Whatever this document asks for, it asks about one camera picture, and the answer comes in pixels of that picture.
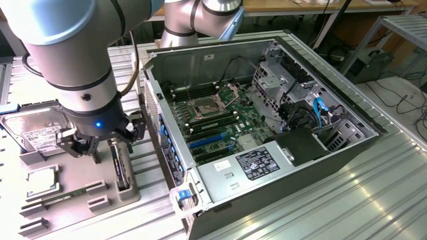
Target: hard drive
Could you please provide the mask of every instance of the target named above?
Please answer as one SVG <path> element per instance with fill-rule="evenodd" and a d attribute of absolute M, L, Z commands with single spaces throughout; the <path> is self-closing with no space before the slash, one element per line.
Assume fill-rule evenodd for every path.
<path fill-rule="evenodd" d="M 18 106 L 14 112 L 0 114 L 0 126 L 20 145 L 23 152 L 39 151 L 46 157 L 64 152 L 56 146 L 55 132 L 67 128 L 68 124 L 58 101 Z"/>

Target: motherboard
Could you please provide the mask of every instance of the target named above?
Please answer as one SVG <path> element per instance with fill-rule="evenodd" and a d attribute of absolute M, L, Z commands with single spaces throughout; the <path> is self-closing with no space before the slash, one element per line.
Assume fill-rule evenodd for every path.
<path fill-rule="evenodd" d="M 226 82 L 211 90 L 184 89 L 170 103 L 199 165 L 262 145 L 275 134 L 254 107 L 251 88 Z"/>

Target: warning label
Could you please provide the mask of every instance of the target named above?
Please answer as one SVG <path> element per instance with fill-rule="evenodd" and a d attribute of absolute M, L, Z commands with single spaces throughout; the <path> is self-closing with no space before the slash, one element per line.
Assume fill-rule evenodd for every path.
<path fill-rule="evenodd" d="M 52 126 L 44 129 L 23 133 L 34 149 L 36 149 L 40 153 L 51 152 L 59 149 L 59 147 L 56 146 L 55 137 L 55 131 L 58 129 L 62 129 L 62 126 Z"/>
<path fill-rule="evenodd" d="M 238 159 L 247 178 L 252 181 L 280 169 L 266 147 L 250 151 L 235 158 Z"/>

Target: slotted metal surface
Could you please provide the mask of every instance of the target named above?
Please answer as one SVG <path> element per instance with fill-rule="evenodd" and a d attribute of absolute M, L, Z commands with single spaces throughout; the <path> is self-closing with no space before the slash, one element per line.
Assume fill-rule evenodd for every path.
<path fill-rule="evenodd" d="M 382 17 L 382 24 L 427 51 L 427 17 L 401 15 Z"/>
<path fill-rule="evenodd" d="M 419 144 L 419 139 L 407 133 L 398 122 L 391 123 L 386 113 L 375 109 L 370 100 L 365 100 L 362 92 L 298 38 L 275 31 L 243 34 L 236 39 L 267 36 L 283 37 L 383 125 L 389 134 L 337 174 L 219 229 L 204 239 L 426 239 L 426 146 Z M 139 47 L 151 49 L 155 45 L 144 44 Z M 131 47 L 110 49 L 122 88 L 132 73 L 131 52 Z M 52 99 L 52 96 L 46 96 L 47 92 L 28 89 L 31 81 L 39 84 L 43 81 L 24 73 L 19 58 L 14 66 L 12 86 L 19 84 L 20 87 L 11 86 L 14 91 L 10 97 L 19 103 L 26 103 L 22 99 L 30 99 L 31 102 L 48 97 Z M 135 92 L 127 96 L 123 107 L 128 112 L 138 108 Z M 7 139 L 0 138 L 0 146 Z M 0 152 L 2 160 L 12 161 L 18 151 L 14 146 L 8 142 L 6 151 Z M 134 146 L 134 151 L 132 166 L 142 200 L 54 232 L 48 238 L 87 239 L 94 236 L 95 239 L 186 239 L 186 230 L 168 200 L 168 188 L 150 138 Z"/>

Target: screw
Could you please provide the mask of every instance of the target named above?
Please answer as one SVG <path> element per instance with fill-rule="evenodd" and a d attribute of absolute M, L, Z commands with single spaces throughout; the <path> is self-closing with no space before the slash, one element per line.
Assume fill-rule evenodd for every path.
<path fill-rule="evenodd" d="M 83 94 L 83 95 L 80 96 L 80 98 L 82 98 L 83 101 L 87 102 L 87 101 L 91 101 L 92 95 L 86 93 L 86 94 Z"/>

